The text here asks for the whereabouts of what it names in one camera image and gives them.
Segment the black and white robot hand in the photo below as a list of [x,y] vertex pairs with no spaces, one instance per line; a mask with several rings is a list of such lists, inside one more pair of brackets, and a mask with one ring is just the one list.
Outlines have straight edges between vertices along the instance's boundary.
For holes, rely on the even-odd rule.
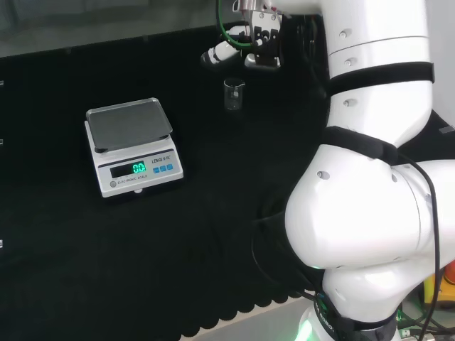
[[247,20],[227,28],[216,13],[220,42],[205,51],[201,64],[217,70],[237,61],[246,68],[258,70],[278,70],[281,67],[280,30],[282,15],[266,10],[248,11]]

